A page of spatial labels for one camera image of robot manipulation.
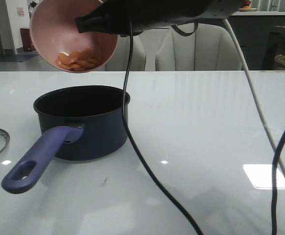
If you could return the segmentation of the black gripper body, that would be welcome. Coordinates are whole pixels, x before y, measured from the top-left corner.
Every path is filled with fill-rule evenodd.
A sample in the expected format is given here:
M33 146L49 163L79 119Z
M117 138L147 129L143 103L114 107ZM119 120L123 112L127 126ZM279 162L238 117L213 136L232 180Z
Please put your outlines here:
M198 19L226 19L242 3L241 0L108 0L77 17L75 22L80 33L129 36Z

